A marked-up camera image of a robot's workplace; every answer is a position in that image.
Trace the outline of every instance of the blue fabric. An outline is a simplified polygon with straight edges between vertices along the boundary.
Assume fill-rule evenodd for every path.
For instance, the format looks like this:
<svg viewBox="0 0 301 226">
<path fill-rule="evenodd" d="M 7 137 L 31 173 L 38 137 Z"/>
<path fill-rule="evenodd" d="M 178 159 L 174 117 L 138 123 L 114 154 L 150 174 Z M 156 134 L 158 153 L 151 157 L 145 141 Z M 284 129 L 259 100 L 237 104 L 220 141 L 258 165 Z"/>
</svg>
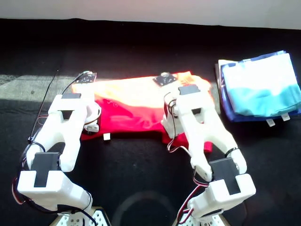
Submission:
<svg viewBox="0 0 301 226">
<path fill-rule="evenodd" d="M 261 55 L 261 56 L 258 56 L 258 57 L 254 57 L 254 58 L 251 58 L 250 60 L 254 61 L 254 60 L 264 59 L 264 58 L 267 58 L 267 57 L 270 57 L 270 56 L 279 55 L 279 54 L 283 54 L 283 53 L 286 53 L 286 52 L 285 51 L 278 51 L 278 52 L 275 52 L 275 53 L 270 53 L 270 54 L 265 54 L 265 55 Z M 233 122 L 240 122 L 240 121 L 265 121 L 266 119 L 278 119 L 278 118 L 281 118 L 280 116 L 274 116 L 274 117 L 244 116 L 244 115 L 235 113 L 233 111 L 230 99 L 229 99 L 228 94 L 227 94 L 227 90 L 226 90 L 225 83 L 224 83 L 224 76 L 223 76 L 222 71 L 221 71 L 221 87 L 220 87 L 220 91 L 221 91 L 222 106 L 223 106 L 224 111 L 225 111 L 225 113 L 226 113 L 226 115 L 227 115 L 227 117 L 228 117 L 228 119 L 230 121 L 233 121 Z M 295 111 L 291 111 L 288 114 L 290 116 L 301 114 L 301 109 L 295 110 Z"/>
<path fill-rule="evenodd" d="M 300 108 L 301 90 L 289 54 L 276 52 L 268 56 L 222 66 L 227 94 L 235 113 L 273 117 Z"/>
</svg>

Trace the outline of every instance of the table surface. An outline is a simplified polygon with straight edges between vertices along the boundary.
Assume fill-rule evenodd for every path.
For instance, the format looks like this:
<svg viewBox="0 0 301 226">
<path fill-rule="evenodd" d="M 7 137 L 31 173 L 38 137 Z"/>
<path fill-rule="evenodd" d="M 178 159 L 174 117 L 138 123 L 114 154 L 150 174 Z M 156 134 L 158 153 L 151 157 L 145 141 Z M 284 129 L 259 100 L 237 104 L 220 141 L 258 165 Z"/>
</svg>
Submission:
<svg viewBox="0 0 301 226">
<path fill-rule="evenodd" d="M 55 94 L 84 70 L 97 72 L 99 79 L 190 70 L 214 86 L 218 59 L 240 60 L 284 49 L 300 79 L 300 31 L 80 20 L 0 20 L 0 25 L 13 27 L 0 43 L 0 196 L 5 204 L 1 213 L 2 221 L 11 225 L 49 225 L 55 219 L 18 206 L 10 185 L 57 70 L 43 112 Z M 223 111 L 221 118 L 239 144 L 257 189 L 245 206 L 225 213 L 226 219 L 233 226 L 241 225 L 245 217 L 245 225 L 251 226 L 299 225 L 300 118 L 276 121 L 272 128 L 264 122 L 230 123 Z M 208 158 L 221 157 L 215 148 Z M 82 142 L 76 167 L 68 176 L 93 195 L 94 205 L 105 209 L 114 226 L 171 225 L 194 187 L 188 156 L 167 153 L 156 133 Z M 132 204 L 124 209 L 129 200 Z"/>
</svg>

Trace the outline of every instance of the white perforated base plate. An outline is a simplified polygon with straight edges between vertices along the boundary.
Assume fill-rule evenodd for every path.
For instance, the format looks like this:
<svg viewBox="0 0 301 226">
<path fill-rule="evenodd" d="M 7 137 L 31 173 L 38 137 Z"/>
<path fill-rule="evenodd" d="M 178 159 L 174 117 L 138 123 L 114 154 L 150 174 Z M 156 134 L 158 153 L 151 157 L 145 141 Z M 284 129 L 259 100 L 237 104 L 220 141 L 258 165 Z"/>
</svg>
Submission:
<svg viewBox="0 0 301 226">
<path fill-rule="evenodd" d="M 174 226 L 225 226 L 219 215 L 213 216 L 209 221 L 199 222 L 192 216 L 190 216 L 184 224 L 174 224 Z"/>
<path fill-rule="evenodd" d="M 103 212 L 96 210 L 92 216 L 97 222 L 98 226 L 110 226 L 107 224 Z M 94 223 L 89 220 L 89 226 L 94 226 Z M 69 220 L 69 215 L 62 216 L 56 226 L 83 226 L 82 219 L 71 219 Z"/>
</svg>

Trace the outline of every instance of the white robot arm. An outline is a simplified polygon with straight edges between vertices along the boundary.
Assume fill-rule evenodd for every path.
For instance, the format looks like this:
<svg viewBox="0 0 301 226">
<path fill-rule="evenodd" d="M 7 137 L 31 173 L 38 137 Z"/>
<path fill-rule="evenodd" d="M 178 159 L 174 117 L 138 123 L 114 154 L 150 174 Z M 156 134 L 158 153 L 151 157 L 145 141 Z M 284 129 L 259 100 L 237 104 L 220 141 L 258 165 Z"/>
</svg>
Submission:
<svg viewBox="0 0 301 226">
<path fill-rule="evenodd" d="M 207 90 L 189 85 L 179 87 L 178 93 L 168 94 L 162 124 L 170 138 L 185 133 L 191 166 L 209 182 L 202 194 L 187 200 L 194 219 L 212 222 L 213 216 L 255 194 L 253 181 L 245 174 L 246 161 L 221 122 Z M 208 163 L 203 152 L 205 141 L 216 145 L 226 158 Z"/>
<path fill-rule="evenodd" d="M 64 172 L 72 171 L 75 166 L 83 129 L 93 127 L 93 131 L 98 131 L 100 114 L 101 108 L 95 103 L 94 94 L 57 95 L 43 127 L 27 149 L 29 170 L 20 172 L 18 192 L 46 212 L 59 213 L 68 210 L 67 207 L 89 212 L 93 202 L 91 194 L 72 183 Z M 60 142 L 65 143 L 62 153 L 48 152 Z M 89 218 L 82 212 L 70 215 L 69 221 L 75 220 L 78 225 L 89 225 Z"/>
</svg>

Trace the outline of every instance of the red cloth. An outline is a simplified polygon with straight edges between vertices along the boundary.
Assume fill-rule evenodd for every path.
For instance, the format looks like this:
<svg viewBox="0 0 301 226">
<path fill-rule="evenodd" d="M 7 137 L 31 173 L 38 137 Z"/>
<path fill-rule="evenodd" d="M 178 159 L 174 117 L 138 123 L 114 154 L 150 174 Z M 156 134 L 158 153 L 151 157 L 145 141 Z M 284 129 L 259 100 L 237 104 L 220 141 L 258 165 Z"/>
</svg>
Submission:
<svg viewBox="0 0 301 226">
<path fill-rule="evenodd" d="M 185 84 L 201 84 L 206 89 L 210 84 L 190 72 L 175 74 L 177 82 L 166 87 L 159 87 L 153 77 L 141 77 L 134 79 L 98 81 L 90 84 L 74 84 L 73 92 L 84 92 L 84 89 L 93 90 L 95 101 L 102 108 L 100 130 L 93 135 L 82 134 L 81 139 L 87 140 L 99 137 L 104 133 L 125 133 L 158 131 L 162 133 L 163 143 L 169 143 L 170 138 L 161 120 L 164 115 L 163 96 L 168 89 L 174 89 Z M 185 134 L 180 134 L 173 145 L 188 147 Z M 205 142 L 204 150 L 210 152 L 212 143 Z"/>
</svg>

